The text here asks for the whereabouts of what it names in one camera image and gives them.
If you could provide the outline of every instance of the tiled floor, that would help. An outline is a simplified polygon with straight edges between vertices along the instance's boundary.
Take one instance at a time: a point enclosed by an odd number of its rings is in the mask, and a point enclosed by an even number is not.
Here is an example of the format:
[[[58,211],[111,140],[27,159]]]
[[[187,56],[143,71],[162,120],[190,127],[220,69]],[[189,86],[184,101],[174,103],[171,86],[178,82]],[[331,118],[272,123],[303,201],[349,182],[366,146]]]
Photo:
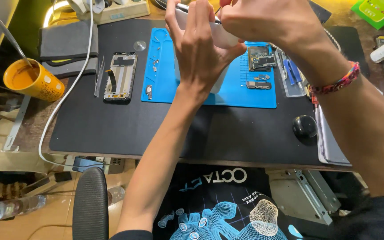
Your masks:
[[[108,188],[126,185],[130,181],[135,169],[135,161],[125,161],[124,172],[106,175]],[[53,191],[71,191],[76,189],[80,173],[74,173],[75,179]],[[14,220],[0,221],[0,239],[11,240],[70,240],[72,228],[46,225],[72,225],[72,211],[75,193],[65,193],[61,196],[52,196],[52,200],[35,212],[28,215],[17,216]],[[121,213],[122,201],[109,207],[109,236],[115,234]]]

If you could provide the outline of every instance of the orange liquid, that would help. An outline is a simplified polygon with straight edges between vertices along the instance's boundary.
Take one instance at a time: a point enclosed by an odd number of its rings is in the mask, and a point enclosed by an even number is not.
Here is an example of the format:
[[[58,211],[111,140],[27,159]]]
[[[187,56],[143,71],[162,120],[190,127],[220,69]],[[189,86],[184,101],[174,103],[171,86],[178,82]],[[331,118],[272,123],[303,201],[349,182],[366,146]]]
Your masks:
[[[29,65],[20,68],[14,75],[12,83],[13,89],[24,89],[29,87],[37,79],[39,75],[39,66],[32,64],[33,68]]]

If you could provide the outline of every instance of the power strip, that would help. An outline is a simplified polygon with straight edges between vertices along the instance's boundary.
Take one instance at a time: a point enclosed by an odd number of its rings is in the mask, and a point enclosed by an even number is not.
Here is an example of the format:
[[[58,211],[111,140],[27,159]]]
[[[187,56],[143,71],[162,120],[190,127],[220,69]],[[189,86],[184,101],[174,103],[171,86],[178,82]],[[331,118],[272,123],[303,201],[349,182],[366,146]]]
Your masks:
[[[125,19],[147,16],[151,13],[147,0],[138,2],[128,0],[124,2],[125,4],[123,5],[112,3],[110,7],[105,8],[101,13],[94,14],[94,22],[98,25],[108,24]]]

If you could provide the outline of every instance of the white charging cable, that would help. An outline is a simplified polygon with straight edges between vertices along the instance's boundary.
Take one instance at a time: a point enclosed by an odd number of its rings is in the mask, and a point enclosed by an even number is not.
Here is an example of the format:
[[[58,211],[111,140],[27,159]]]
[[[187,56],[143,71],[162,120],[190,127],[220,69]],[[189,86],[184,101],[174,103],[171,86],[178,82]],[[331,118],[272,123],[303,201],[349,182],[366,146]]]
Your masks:
[[[82,66],[82,69],[81,69],[81,72],[79,72],[78,74],[78,77],[76,77],[75,81],[73,82],[72,86],[70,87],[70,89],[66,92],[66,94],[64,95],[64,97],[60,100],[60,102],[57,104],[56,108],[54,109],[54,111],[51,113],[50,117],[48,118],[48,121],[47,123],[45,124],[45,127],[44,127],[44,131],[42,132],[42,136],[41,136],[41,140],[39,141],[39,146],[38,146],[38,154],[39,156],[41,157],[42,160],[46,161],[46,162],[49,162],[51,164],[56,164],[56,165],[59,165],[59,166],[73,166],[73,165],[67,165],[67,164],[60,164],[60,163],[56,163],[56,162],[52,162],[52,161],[48,161],[47,159],[45,159],[44,156],[42,156],[42,143],[44,141],[44,137],[45,137],[45,133],[47,132],[47,128],[48,126],[50,125],[51,123],[51,120],[53,119],[54,115],[57,113],[58,109],[60,108],[61,104],[63,103],[63,101],[67,98],[67,96],[69,95],[69,93],[72,91],[73,87],[75,87],[75,84],[76,82],[78,82],[78,80],[81,78],[81,75],[82,75],[82,72],[84,71],[85,67],[87,66],[87,63],[88,63],[88,59],[90,58],[90,50],[91,50],[91,38],[93,36],[93,7],[91,6],[90,4],[90,15],[91,15],[91,21],[90,21],[90,38],[88,40],[88,51],[87,51],[87,57],[85,59],[85,63],[84,65]],[[94,165],[89,165],[89,166],[106,166],[106,165],[114,165],[114,164],[94,164]]]

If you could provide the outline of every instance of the blue tool handle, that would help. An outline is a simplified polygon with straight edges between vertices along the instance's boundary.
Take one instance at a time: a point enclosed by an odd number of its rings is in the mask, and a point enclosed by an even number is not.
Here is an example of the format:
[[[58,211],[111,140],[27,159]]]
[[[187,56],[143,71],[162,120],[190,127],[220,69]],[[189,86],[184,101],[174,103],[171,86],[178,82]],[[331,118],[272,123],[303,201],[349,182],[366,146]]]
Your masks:
[[[302,78],[300,77],[299,69],[297,68],[296,64],[294,64],[293,61],[289,61],[291,72],[294,75],[294,78],[296,79],[297,82],[301,82]]]
[[[291,71],[290,71],[290,66],[289,66],[288,60],[284,59],[282,61],[282,63],[284,64],[284,67],[287,70],[288,78],[290,79],[290,84],[294,85],[295,82],[294,82],[293,74],[291,74]]]

